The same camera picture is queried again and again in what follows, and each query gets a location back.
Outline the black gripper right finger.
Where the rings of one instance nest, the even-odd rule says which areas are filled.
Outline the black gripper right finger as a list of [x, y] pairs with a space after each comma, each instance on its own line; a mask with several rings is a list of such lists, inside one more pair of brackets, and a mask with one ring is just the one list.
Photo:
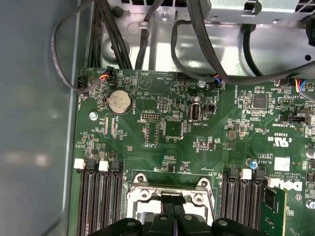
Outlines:
[[255, 229], [240, 224], [228, 218], [219, 218], [209, 226], [199, 220], [196, 215], [187, 214], [184, 210], [186, 203], [183, 196], [173, 197], [174, 217], [179, 224], [181, 236], [253, 236]]

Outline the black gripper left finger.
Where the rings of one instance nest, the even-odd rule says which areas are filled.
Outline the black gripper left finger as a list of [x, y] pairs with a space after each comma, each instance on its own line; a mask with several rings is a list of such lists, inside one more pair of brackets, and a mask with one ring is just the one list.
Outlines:
[[124, 218], [105, 228], [102, 228], [92, 236], [172, 236], [174, 228], [174, 196], [161, 196], [160, 214], [150, 214], [153, 217], [141, 223], [134, 218]]

